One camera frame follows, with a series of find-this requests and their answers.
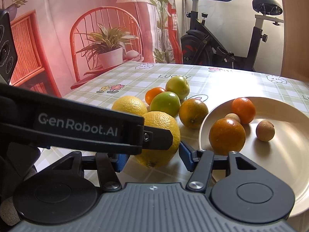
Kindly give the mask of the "dark orange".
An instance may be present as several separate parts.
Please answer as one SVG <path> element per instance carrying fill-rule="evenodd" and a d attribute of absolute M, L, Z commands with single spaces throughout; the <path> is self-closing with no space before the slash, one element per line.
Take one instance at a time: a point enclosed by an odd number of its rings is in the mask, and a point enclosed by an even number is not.
<path fill-rule="evenodd" d="M 230 151 L 239 152 L 243 148 L 246 132 L 236 120 L 221 118 L 210 128 L 208 139 L 216 154 L 227 156 Z"/>

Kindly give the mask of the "large yellow lemon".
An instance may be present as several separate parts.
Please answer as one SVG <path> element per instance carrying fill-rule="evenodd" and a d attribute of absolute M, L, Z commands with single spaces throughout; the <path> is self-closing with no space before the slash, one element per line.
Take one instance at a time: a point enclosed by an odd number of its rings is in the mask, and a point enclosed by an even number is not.
<path fill-rule="evenodd" d="M 135 156 L 137 161 L 148 168 L 165 166 L 174 157 L 178 150 L 181 135 L 177 121 L 167 113 L 152 111 L 143 114 L 144 125 L 168 129 L 173 136 L 173 143 L 168 150 L 143 150 Z"/>

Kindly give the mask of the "dark orange brownish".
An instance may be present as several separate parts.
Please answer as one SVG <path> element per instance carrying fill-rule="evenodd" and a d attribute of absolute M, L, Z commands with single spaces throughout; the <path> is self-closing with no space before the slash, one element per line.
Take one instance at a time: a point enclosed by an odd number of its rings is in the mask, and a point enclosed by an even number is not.
<path fill-rule="evenodd" d="M 182 124 L 190 129 L 199 129 L 207 115 L 206 104 L 195 98 L 184 101 L 179 109 L 179 118 Z"/>

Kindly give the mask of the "green apple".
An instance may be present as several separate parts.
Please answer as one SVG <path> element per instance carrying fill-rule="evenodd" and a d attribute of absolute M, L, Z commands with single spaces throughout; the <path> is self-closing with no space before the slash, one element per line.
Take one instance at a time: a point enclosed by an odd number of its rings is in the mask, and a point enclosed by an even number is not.
<path fill-rule="evenodd" d="M 179 97 L 173 92 L 162 92 L 152 100 L 150 111 L 159 111 L 172 117 L 178 115 L 181 103 Z"/>

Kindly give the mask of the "bright orange tangerine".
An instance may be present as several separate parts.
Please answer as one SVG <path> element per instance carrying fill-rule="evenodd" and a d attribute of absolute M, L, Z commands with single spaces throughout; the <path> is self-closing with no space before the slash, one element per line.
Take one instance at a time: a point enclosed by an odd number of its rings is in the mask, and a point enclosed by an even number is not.
<path fill-rule="evenodd" d="M 253 121 L 256 115 L 256 108 L 251 100 L 246 97 L 239 97 L 232 102 L 232 113 L 240 118 L 243 125 Z"/>

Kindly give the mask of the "yellow-green apple far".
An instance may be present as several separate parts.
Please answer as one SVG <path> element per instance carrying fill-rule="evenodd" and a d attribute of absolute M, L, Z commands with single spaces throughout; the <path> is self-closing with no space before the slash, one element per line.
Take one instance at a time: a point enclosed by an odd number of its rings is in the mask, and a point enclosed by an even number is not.
<path fill-rule="evenodd" d="M 190 93 L 190 86 L 185 77 L 174 76 L 166 83 L 166 91 L 173 92 L 180 100 L 184 100 Z"/>

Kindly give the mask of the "small orange tangerine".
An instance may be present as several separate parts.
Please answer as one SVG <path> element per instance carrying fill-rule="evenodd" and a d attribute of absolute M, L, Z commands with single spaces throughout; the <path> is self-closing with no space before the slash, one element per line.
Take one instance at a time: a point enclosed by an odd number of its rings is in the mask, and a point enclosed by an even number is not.
<path fill-rule="evenodd" d="M 150 89 L 149 91 L 147 91 L 147 93 L 145 94 L 145 101 L 146 103 L 150 106 L 152 100 L 160 93 L 165 92 L 165 89 L 162 87 L 154 87 L 152 89 Z"/>

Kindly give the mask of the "beige round plate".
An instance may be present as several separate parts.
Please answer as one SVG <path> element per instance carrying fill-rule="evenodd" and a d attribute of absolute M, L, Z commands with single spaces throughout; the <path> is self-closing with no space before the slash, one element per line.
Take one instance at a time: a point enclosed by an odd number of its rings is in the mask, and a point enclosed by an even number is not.
<path fill-rule="evenodd" d="M 241 154 L 287 183 L 295 194 L 292 217 L 308 210 L 308 117 L 293 106 L 266 97 L 250 97 L 256 108 L 244 126 L 246 142 Z M 257 125 L 267 120 L 275 135 L 268 141 L 256 136 Z"/>

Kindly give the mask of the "red printed backdrop curtain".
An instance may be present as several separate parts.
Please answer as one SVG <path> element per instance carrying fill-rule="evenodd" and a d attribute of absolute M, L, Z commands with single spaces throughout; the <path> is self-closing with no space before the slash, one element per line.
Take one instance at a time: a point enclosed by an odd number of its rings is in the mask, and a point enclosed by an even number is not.
<path fill-rule="evenodd" d="M 175 0 L 1 0 L 17 52 L 10 84 L 54 96 L 127 61 L 181 63 Z"/>

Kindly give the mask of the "black exercise bike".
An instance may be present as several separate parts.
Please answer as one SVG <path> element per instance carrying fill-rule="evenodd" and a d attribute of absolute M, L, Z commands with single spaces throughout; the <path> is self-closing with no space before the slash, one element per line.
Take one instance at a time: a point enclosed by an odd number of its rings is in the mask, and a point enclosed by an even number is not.
<path fill-rule="evenodd" d="M 278 75 L 282 0 L 177 0 L 184 64 Z"/>

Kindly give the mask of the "wooden panel door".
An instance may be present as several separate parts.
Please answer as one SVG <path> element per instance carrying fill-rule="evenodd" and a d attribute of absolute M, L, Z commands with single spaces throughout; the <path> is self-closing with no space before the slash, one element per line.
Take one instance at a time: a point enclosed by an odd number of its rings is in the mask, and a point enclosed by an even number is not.
<path fill-rule="evenodd" d="M 281 75 L 308 81 L 308 0 L 282 0 L 284 49 Z"/>

